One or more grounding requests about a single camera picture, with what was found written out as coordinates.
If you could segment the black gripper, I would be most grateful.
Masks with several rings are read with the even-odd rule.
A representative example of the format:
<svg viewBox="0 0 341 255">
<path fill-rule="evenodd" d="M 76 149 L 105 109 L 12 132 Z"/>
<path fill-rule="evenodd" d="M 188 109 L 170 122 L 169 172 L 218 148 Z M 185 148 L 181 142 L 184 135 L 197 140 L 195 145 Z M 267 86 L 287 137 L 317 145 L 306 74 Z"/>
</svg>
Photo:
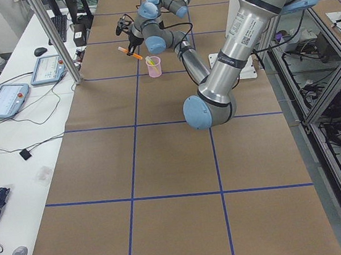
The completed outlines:
<svg viewBox="0 0 341 255">
<path fill-rule="evenodd" d="M 140 30 L 137 30 L 135 27 L 132 27 L 128 31 L 128 49 L 127 49 L 127 55 L 132 56 L 137 49 L 137 46 L 140 46 L 144 40 L 143 40 L 143 35 Z"/>
</svg>

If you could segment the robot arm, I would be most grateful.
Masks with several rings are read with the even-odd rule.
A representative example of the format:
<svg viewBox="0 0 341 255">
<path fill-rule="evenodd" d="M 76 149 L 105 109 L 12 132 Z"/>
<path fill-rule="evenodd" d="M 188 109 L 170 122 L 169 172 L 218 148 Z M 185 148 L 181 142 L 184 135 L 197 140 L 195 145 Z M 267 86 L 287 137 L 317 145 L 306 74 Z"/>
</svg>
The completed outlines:
<svg viewBox="0 0 341 255">
<path fill-rule="evenodd" d="M 165 8 L 177 17 L 183 18 L 188 14 L 188 5 L 191 0 L 146 0 L 138 9 L 138 14 L 155 19 L 161 15 L 161 8 Z"/>
<path fill-rule="evenodd" d="M 207 129 L 228 122 L 235 114 L 236 100 L 232 88 L 268 21 L 280 14 L 305 10 L 319 0 L 238 0 L 239 8 L 232 26 L 225 35 L 225 43 L 209 69 L 181 31 L 164 28 L 161 9 L 183 17 L 191 0 L 146 0 L 124 32 L 130 41 L 128 52 L 145 44 L 151 54 L 173 49 L 190 78 L 197 84 L 196 95 L 183 104 L 187 124 L 195 129 Z"/>
</svg>

